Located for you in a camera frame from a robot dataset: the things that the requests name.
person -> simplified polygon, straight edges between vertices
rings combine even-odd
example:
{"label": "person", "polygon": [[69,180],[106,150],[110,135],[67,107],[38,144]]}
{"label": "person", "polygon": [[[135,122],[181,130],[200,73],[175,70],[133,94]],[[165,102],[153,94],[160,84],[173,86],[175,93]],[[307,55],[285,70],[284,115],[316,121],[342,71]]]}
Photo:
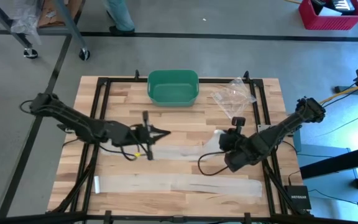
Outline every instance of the person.
{"label": "person", "polygon": [[129,15],[128,8],[124,0],[103,0],[104,6],[110,18],[116,24],[109,27],[113,35],[131,35],[135,32],[135,24]]}

gray floor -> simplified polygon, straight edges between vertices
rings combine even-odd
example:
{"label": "gray floor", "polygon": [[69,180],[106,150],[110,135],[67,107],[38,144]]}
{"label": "gray floor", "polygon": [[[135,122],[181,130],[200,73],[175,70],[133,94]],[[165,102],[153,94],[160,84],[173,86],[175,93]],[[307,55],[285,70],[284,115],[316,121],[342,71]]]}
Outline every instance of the gray floor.
{"label": "gray floor", "polygon": [[[297,5],[285,1],[128,0],[127,4],[139,32],[358,37],[358,25],[350,31],[306,30]],[[87,1],[80,30],[107,31],[111,24],[101,1]],[[63,41],[64,37],[43,36],[42,45],[35,46],[40,58],[28,60],[11,36],[0,35],[0,201],[33,119],[17,105],[45,90]],[[135,69],[147,75],[185,68],[202,77],[236,77],[248,70],[253,78],[279,78],[291,112],[302,96],[323,100],[332,95],[333,86],[350,85],[358,69],[358,43],[123,37],[86,37],[85,41],[90,60],[79,60],[79,46],[71,42],[54,90],[69,106],[83,75],[133,76]],[[327,111],[318,127],[303,127],[302,142],[357,149],[358,120],[322,134],[358,117],[358,96]],[[56,124],[44,119],[9,215],[45,211],[64,140]],[[312,204],[316,216],[358,220],[352,204],[321,198],[314,198]]]}

yellow cable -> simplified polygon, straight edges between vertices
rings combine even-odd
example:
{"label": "yellow cable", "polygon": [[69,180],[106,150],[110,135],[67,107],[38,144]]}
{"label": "yellow cable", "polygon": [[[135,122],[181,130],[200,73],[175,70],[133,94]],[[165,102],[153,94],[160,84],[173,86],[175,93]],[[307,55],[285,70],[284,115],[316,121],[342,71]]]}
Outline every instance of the yellow cable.
{"label": "yellow cable", "polygon": [[297,4],[301,4],[301,2],[294,1],[294,0],[284,0],[284,1],[287,1],[287,2],[292,2],[292,3],[297,3]]}
{"label": "yellow cable", "polygon": [[336,93],[336,94],[333,95],[332,97],[326,98],[325,100],[321,101],[320,104],[323,104],[323,103],[325,103],[325,102],[328,102],[328,101],[332,100],[333,98],[335,98],[335,97],[337,97],[337,96],[340,96],[340,95],[343,95],[343,94],[352,92],[352,91],[354,91],[354,90],[358,90],[358,86],[357,86],[357,87],[350,88],[350,89],[345,90],[345,91],[342,91],[342,92],[340,92],[340,93]]}

transparent plastic wrap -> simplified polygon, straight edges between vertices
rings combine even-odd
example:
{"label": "transparent plastic wrap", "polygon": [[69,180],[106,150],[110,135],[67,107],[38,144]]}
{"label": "transparent plastic wrap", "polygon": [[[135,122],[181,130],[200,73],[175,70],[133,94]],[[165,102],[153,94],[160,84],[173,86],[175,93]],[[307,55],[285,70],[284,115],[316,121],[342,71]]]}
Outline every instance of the transparent plastic wrap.
{"label": "transparent plastic wrap", "polygon": [[37,43],[41,44],[37,26],[43,4],[44,0],[14,0],[11,32],[33,35]]}
{"label": "transparent plastic wrap", "polygon": [[211,96],[230,119],[243,116],[245,108],[256,101],[240,77],[211,93]]}

red crate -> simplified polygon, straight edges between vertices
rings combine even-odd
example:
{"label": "red crate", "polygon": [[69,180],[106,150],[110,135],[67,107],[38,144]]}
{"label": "red crate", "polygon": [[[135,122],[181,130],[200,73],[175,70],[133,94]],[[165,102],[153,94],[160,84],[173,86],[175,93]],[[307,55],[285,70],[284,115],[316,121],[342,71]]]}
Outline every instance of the red crate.
{"label": "red crate", "polygon": [[351,16],[318,16],[311,0],[302,0],[299,6],[303,24],[309,30],[349,30],[358,22],[358,0],[351,0],[355,14]]}

